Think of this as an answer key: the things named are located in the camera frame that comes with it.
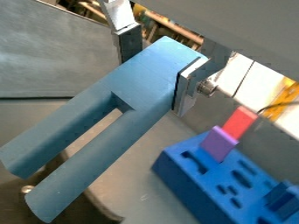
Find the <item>blue foam block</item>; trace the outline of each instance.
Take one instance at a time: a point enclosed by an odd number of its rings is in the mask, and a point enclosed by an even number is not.
[[[217,163],[200,143],[208,132],[166,147],[153,171],[201,224],[297,223],[299,213],[281,221],[265,195],[277,182],[233,149]]]

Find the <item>metal bracket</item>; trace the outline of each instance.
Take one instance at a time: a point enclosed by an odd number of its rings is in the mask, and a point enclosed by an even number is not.
[[[196,102],[197,83],[213,75],[228,63],[232,51],[204,38],[200,52],[206,58],[197,58],[178,73],[174,83],[172,111],[182,116]]]
[[[141,26],[128,0],[97,0],[106,16],[120,64],[142,51]]]

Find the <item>gray surface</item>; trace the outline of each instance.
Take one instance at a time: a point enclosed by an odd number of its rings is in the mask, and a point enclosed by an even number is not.
[[[33,0],[0,7],[0,97],[74,95],[117,66],[109,29]]]
[[[190,30],[299,80],[299,1],[134,0]]]
[[[0,143],[6,143],[62,104],[64,101],[1,101]],[[94,203],[100,200],[112,212],[124,216],[124,223],[197,223],[149,167],[166,145],[201,133],[216,124],[221,125],[236,106],[233,100],[217,92],[209,99],[198,98],[182,119],[169,112],[89,186],[89,199]],[[78,138],[66,149],[68,156],[117,116],[118,112],[113,111]],[[269,122],[260,120],[256,123],[237,147],[277,180],[289,179],[299,184],[299,143]],[[10,177],[1,169],[2,183]]]

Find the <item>purple block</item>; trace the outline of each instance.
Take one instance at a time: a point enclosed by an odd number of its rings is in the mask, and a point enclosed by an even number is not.
[[[201,141],[200,147],[220,163],[237,143],[238,141],[218,126],[214,126]]]

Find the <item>metal plate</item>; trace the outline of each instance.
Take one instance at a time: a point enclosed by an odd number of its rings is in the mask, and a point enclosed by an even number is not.
[[[299,80],[299,2],[134,0],[226,48]]]
[[[1,2],[0,97],[73,96],[116,66],[105,26],[33,0]]]

